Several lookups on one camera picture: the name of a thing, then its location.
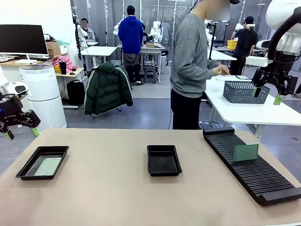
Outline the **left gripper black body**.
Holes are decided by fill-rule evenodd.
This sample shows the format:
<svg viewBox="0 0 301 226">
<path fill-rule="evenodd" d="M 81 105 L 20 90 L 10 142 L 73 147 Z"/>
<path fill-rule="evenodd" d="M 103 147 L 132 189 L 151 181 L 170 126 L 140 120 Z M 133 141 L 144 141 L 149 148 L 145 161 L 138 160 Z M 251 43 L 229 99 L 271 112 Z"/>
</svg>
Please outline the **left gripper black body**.
<svg viewBox="0 0 301 226">
<path fill-rule="evenodd" d="M 7 100 L 0 104 L 0 125 L 1 129 L 8 129 L 9 126 L 22 124 L 23 112 L 22 103 L 19 100 Z"/>
</svg>

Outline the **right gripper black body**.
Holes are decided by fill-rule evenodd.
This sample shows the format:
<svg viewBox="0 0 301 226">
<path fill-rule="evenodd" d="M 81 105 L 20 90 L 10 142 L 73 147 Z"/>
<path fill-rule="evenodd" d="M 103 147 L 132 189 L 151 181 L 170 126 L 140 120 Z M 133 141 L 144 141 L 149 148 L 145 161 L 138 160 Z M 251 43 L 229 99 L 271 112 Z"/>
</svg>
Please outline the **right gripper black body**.
<svg viewBox="0 0 301 226">
<path fill-rule="evenodd" d="M 274 68 L 267 67 L 266 71 L 268 72 L 267 83 L 274 86 L 285 86 L 285 79 L 287 76 L 287 70 L 284 68 Z"/>
</svg>

